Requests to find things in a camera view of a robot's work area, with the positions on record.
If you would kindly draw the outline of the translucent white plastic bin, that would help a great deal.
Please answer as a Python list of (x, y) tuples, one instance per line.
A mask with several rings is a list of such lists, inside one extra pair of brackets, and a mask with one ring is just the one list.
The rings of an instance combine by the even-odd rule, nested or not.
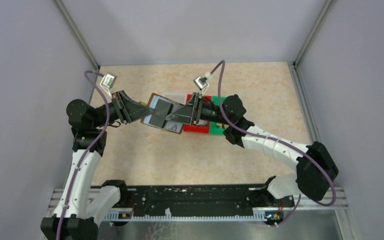
[(183, 105), (187, 102), (187, 94), (185, 93), (166, 92), (163, 96)]

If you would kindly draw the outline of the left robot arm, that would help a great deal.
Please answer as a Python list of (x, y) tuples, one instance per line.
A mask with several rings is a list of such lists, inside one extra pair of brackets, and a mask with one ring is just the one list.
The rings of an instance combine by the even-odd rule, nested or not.
[(117, 121), (133, 123), (154, 109), (132, 100), (122, 91), (111, 102), (94, 108), (84, 100), (72, 100), (66, 107), (73, 133), (72, 161), (62, 196), (40, 229), (48, 240), (96, 240), (99, 226), (114, 206), (130, 205), (132, 195), (123, 180), (106, 180), (98, 196), (89, 199), (92, 180), (107, 141), (107, 127)]

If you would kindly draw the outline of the brown leather card holder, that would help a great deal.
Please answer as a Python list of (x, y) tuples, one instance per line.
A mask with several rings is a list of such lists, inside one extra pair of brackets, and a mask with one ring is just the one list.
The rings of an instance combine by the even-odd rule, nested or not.
[(183, 107), (184, 103), (152, 93), (146, 106), (154, 110), (154, 113), (142, 118), (141, 124), (178, 135), (183, 132), (184, 124), (166, 120), (166, 117)]

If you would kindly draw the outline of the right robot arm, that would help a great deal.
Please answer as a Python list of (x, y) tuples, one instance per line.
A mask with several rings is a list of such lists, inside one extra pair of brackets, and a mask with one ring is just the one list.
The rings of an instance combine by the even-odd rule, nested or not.
[(236, 94), (219, 100), (216, 105), (195, 92), (185, 105), (168, 114), (166, 120), (191, 126), (200, 120), (227, 125), (223, 135), (229, 143), (261, 152), (294, 171), (269, 181), (266, 189), (274, 199), (305, 195), (321, 205), (326, 193), (334, 191), (333, 182), (339, 174), (326, 146), (318, 141), (303, 144), (276, 136), (247, 120), (245, 113)]

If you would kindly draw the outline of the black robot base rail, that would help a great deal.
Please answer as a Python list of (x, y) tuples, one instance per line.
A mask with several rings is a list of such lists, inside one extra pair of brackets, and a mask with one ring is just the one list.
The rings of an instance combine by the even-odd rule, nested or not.
[(106, 180), (103, 187), (117, 187), (120, 200), (115, 208), (126, 208), (120, 220), (225, 220), (255, 219), (268, 224), (283, 220), (283, 208), (294, 208), (293, 196), (274, 198), (265, 183), (131, 185)]

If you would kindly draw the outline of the green plastic bin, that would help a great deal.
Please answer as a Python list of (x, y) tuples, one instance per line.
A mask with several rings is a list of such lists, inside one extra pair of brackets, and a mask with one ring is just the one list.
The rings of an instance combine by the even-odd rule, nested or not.
[[(218, 96), (213, 95), (210, 97), (210, 99), (214, 103), (214, 105), (216, 106), (216, 109), (219, 110), (220, 109), (220, 101), (218, 99)], [(222, 135), (223, 131), (225, 129), (227, 129), (228, 127), (229, 127), (229, 125), (227, 123), (224, 124), (224, 123), (218, 123), (218, 122), (211, 121), (209, 123), (209, 134)]]

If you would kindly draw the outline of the red plastic bin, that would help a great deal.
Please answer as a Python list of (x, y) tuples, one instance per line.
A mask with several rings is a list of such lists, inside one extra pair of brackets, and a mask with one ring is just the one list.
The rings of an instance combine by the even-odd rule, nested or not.
[[(191, 97), (191, 94), (187, 94), (186, 102), (188, 102)], [(204, 99), (205, 103), (212, 102), (212, 97), (209, 95), (205, 95)], [(210, 122), (200, 120), (198, 125), (185, 125), (183, 131), (187, 133), (208, 134), (210, 131)]]

